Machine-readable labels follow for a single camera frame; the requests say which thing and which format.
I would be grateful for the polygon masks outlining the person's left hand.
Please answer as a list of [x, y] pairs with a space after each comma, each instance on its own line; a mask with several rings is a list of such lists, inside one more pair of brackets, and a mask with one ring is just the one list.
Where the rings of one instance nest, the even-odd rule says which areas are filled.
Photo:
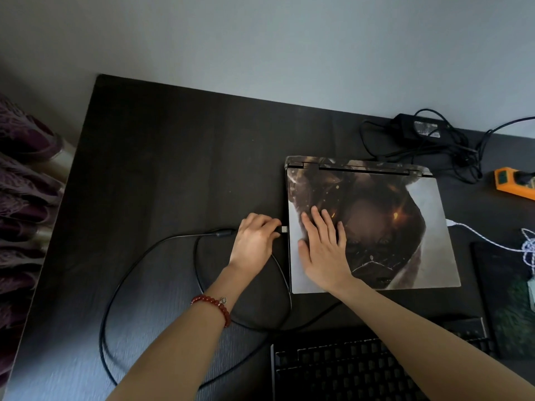
[[237, 231], [228, 266], [236, 270], [241, 278], [251, 282], [269, 260], [274, 240], [249, 241], [240, 238]]

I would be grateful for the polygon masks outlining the person's right hand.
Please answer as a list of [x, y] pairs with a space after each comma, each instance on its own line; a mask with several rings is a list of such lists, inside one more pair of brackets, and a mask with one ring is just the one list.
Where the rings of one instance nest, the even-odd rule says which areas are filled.
[[322, 244], [318, 240], [311, 210], [310, 214], [302, 213], [301, 221], [307, 232], [307, 239], [301, 240], [308, 244], [312, 259], [312, 265], [302, 265], [305, 275], [319, 288], [341, 299], [356, 279], [350, 271], [346, 251], [339, 251], [337, 248], [337, 224], [334, 224], [331, 218], [331, 244]]

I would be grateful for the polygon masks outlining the black plug-in cable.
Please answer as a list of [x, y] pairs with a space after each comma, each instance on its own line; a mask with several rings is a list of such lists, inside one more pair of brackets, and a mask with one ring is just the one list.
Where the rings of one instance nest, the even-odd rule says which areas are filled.
[[[113, 294], [111, 295], [110, 299], [108, 300], [108, 302], [106, 304], [106, 307], [105, 307], [105, 310], [104, 310], [104, 314], [103, 314], [103, 317], [102, 317], [102, 320], [101, 320], [101, 323], [100, 323], [100, 326], [99, 326], [99, 332], [98, 332], [99, 359], [100, 359], [101, 365], [102, 365], [102, 367], [104, 369], [104, 372], [105, 372], [107, 378], [109, 379], [109, 381], [111, 382], [111, 384], [114, 387], [116, 387], [118, 385], [118, 380], [113, 376], [113, 374], [112, 374], [112, 372], [110, 370], [110, 367], [108, 365], [108, 360], [112, 359], [112, 354], [111, 354], [111, 351], [109, 350], [108, 344], [106, 342], [106, 327], [107, 327], [107, 323], [108, 323], [108, 318], [110, 316], [111, 308], [112, 308], [112, 306], [113, 306], [113, 304], [114, 304], [114, 302], [115, 302], [115, 300], [117, 298], [117, 295], [119, 294], [119, 291], [123, 287], [123, 285], [126, 282], [126, 280], [128, 279], [128, 277], [131, 275], [131, 273], [140, 265], [140, 263], [142, 261], [144, 261], [144, 259], [145, 259], [145, 257], [147, 255], [149, 255], [153, 250], [157, 249], [162, 244], [164, 244], [166, 242], [169, 242], [169, 241], [172, 241], [172, 240], [177, 240], [177, 239], [195, 238], [195, 242], [194, 242], [194, 245], [193, 245], [193, 268], [194, 268], [195, 279], [196, 279], [198, 288], [199, 288], [199, 290], [201, 292], [204, 292], [204, 289], [203, 289], [203, 286], [202, 286], [202, 283], [201, 283], [201, 279], [200, 279], [200, 275], [199, 275], [199, 272], [198, 272], [198, 266], [197, 266], [197, 260], [198, 260], [197, 250], [198, 250], [198, 245], [199, 245], [201, 239], [205, 238], [205, 237], [214, 237], [214, 238], [229, 237], [229, 236], [235, 235], [236, 233], [237, 233], [237, 229], [236, 228], [220, 228], [220, 229], [214, 229], [214, 230], [211, 230], [211, 231], [206, 231], [206, 232], [203, 232], [203, 233], [170, 235], [170, 236], [164, 237], [164, 238], [160, 239], [159, 241], [153, 243], [135, 261], [133, 261], [133, 263], [131, 263], [129, 265], [128, 269], [126, 269], [124, 274], [121, 276], [119, 282], [117, 283], [117, 286], [115, 287], [115, 289], [113, 291]], [[245, 365], [247, 362], [249, 362], [261, 350], [263, 350], [265, 346], [267, 346], [269, 339], [272, 338], [273, 335], [285, 335], [285, 334], [291, 334], [291, 333], [295, 333], [295, 332], [298, 332], [298, 331], [302, 331], [305, 328], [311, 327], [313, 324], [317, 323], [320, 319], [322, 319], [323, 317], [327, 316], [328, 314], [330, 314], [331, 312], [333, 312], [335, 309], [337, 309], [338, 307], [340, 307], [342, 305], [342, 303], [340, 301], [335, 302], [331, 306], [326, 308], [325, 310], [321, 311], [317, 316], [313, 317], [308, 322], [306, 322], [306, 323], [304, 323], [304, 324], [302, 324], [300, 326], [296, 326], [294, 328], [283, 330], [282, 326], [284, 326], [284, 324], [288, 321], [288, 319], [291, 316], [291, 313], [292, 313], [292, 310], [293, 310], [293, 300], [292, 300], [290, 284], [288, 282], [288, 279], [286, 279], [286, 276], [284, 274], [284, 270], [283, 270], [281, 264], [279, 263], [279, 261], [277, 260], [277, 258], [274, 255], [271, 255], [271, 258], [275, 262], [275, 264], [277, 266], [277, 269], [279, 271], [279, 274], [280, 274], [281, 278], [283, 279], [284, 286], [286, 288], [287, 297], [288, 297], [288, 301], [289, 301], [289, 309], [288, 309], [288, 311], [284, 315], [281, 323], [279, 324], [279, 326], [277, 328], [255, 328], [255, 327], [246, 325], [244, 323], [237, 322], [237, 320], [233, 320], [232, 322], [234, 324], [238, 325], [239, 327], [241, 327], [241, 328], [243, 328], [245, 330], [264, 333], [264, 334], [266, 334], [266, 337], [264, 338], [264, 340], [261, 343], [259, 343], [257, 345], [257, 347], [254, 350], [252, 350], [248, 355], [246, 355], [237, 364], [235, 364], [234, 366], [232, 366], [228, 370], [218, 374], [217, 376], [214, 376], [214, 377], [208, 379], [203, 384], [201, 384], [200, 387], [199, 387], [200, 390], [202, 390], [202, 389], [204, 389], [204, 388], [206, 388], [208, 386], [211, 386], [212, 384], [218, 382], [219, 380], [221, 380], [224, 377], [229, 376], [230, 374], [232, 374], [235, 371], [237, 371], [240, 367]]]

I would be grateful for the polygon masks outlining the laptop with printed lid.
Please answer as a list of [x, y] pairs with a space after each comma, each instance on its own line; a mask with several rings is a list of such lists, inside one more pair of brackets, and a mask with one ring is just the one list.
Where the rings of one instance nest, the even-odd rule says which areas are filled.
[[284, 163], [292, 294], [323, 289], [304, 273], [302, 213], [327, 210], [347, 237], [352, 276], [376, 290], [461, 286], [437, 180], [403, 163], [289, 156]]

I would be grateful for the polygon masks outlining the person's left forearm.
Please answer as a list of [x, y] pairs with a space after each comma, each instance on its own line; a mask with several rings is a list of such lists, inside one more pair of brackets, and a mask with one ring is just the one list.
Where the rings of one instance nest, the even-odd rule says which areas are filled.
[[143, 352], [106, 401], [194, 401], [226, 320], [197, 300]]

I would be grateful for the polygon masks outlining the person's right forearm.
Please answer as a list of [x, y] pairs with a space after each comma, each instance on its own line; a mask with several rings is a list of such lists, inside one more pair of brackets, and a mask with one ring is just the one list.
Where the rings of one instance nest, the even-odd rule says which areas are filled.
[[361, 280], [322, 286], [371, 328], [431, 401], [535, 401], [534, 385]]

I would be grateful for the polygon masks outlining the black keyboard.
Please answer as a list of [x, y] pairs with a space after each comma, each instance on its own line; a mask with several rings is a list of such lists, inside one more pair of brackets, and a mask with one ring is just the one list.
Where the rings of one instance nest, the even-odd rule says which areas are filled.
[[429, 401], [365, 326], [301, 332], [271, 345], [273, 401]]

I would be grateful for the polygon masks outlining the black power adapter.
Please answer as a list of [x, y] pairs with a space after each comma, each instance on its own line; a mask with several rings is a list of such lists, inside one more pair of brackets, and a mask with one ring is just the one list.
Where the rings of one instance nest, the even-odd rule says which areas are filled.
[[425, 144], [446, 143], [446, 124], [442, 120], [422, 116], [398, 114], [387, 124], [387, 131], [399, 145], [417, 147]]

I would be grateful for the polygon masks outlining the dark green mouse pad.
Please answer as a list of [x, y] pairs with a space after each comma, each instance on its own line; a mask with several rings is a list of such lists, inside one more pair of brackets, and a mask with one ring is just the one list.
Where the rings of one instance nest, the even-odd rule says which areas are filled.
[[531, 269], [519, 253], [487, 242], [470, 244], [491, 337], [503, 359], [535, 361], [535, 304]]

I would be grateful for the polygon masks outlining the orange power strip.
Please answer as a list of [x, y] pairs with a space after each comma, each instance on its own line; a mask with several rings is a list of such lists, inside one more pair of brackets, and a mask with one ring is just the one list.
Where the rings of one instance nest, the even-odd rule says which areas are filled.
[[518, 185], [514, 180], [514, 172], [517, 169], [510, 167], [503, 167], [494, 171], [495, 187], [498, 191], [506, 192], [511, 195], [516, 195], [522, 198], [535, 201], [535, 189]]

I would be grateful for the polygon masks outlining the purple curtain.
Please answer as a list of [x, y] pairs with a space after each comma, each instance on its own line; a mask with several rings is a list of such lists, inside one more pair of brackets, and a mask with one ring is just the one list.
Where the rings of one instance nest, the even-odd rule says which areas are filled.
[[75, 149], [0, 93], [0, 398], [10, 378]]

